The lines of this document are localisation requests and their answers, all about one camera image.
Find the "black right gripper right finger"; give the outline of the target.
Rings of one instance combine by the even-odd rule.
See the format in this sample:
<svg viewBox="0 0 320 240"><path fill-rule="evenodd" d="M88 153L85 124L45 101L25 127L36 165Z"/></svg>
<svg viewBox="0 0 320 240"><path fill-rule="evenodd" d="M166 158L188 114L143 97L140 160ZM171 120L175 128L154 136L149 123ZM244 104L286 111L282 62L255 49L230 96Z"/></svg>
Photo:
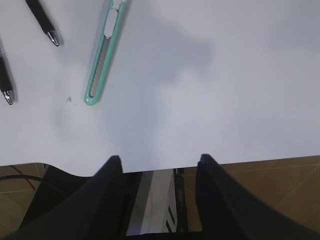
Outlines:
<svg viewBox="0 0 320 240"><path fill-rule="evenodd" d="M240 185L209 154L196 168L195 198L205 240L318 240Z"/></svg>

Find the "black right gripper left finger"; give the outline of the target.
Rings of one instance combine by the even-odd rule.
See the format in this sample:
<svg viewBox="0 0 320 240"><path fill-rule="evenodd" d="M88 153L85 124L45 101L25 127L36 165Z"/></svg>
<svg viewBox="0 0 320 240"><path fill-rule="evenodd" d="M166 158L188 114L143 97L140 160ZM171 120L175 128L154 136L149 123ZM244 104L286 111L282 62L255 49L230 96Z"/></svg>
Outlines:
<svg viewBox="0 0 320 240"><path fill-rule="evenodd" d="M73 195L7 240L118 240L122 237L124 174L112 156Z"/></svg>

